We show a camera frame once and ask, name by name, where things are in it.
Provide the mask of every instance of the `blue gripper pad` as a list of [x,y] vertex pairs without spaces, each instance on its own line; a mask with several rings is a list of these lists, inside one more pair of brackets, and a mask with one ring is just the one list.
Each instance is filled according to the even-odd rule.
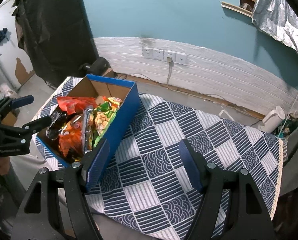
[[179,154],[192,187],[201,192],[200,172],[183,140],[179,142]]
[[110,144],[108,140],[105,140],[87,172],[87,192],[95,188],[98,182],[100,181],[103,172],[107,168],[107,160],[109,159],[109,154]]
[[17,98],[17,99],[13,99],[11,102],[11,109],[16,109],[22,106],[27,106],[32,104],[34,101],[34,97],[32,95],[28,95],[25,97],[21,97],[21,98]]

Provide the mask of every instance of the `hand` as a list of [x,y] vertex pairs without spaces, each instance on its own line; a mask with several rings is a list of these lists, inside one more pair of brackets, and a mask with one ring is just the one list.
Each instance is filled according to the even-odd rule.
[[0,157],[0,175],[6,175],[10,169],[10,157]]

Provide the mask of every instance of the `white kettle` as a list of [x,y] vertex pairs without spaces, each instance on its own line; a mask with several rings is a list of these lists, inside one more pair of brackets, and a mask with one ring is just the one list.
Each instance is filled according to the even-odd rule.
[[264,132],[271,133],[285,119],[285,113],[280,106],[270,111],[269,114],[260,122],[258,129]]

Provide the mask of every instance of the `open box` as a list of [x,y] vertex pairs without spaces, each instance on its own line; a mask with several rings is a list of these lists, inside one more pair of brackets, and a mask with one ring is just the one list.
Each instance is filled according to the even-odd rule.
[[[97,163],[97,160],[95,161],[97,169],[103,172],[118,148],[126,129],[140,105],[137,84],[132,81],[87,75],[68,93],[67,96],[93,97],[96,99],[97,104],[104,102],[102,96],[122,99],[122,104],[117,111],[114,120],[102,135],[102,137],[106,138],[110,144],[110,152],[106,153],[105,156],[101,156],[102,161],[99,161],[99,163]],[[59,153],[57,143],[46,137],[46,129],[38,133],[38,139],[63,166],[67,167],[70,165],[70,163],[66,162]]]

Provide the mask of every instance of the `screw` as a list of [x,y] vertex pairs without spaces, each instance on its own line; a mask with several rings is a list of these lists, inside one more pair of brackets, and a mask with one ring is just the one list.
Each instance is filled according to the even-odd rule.
[[241,169],[240,172],[243,174],[243,175],[247,175],[248,174],[248,171],[246,169]]
[[214,169],[215,168],[215,164],[214,163],[208,163],[207,166],[210,169]]
[[44,174],[45,172],[47,171],[47,168],[46,167],[43,167],[39,170],[39,173],[40,174]]
[[73,164],[71,164],[71,166],[73,167],[73,168],[79,168],[80,167],[80,162],[74,162]]

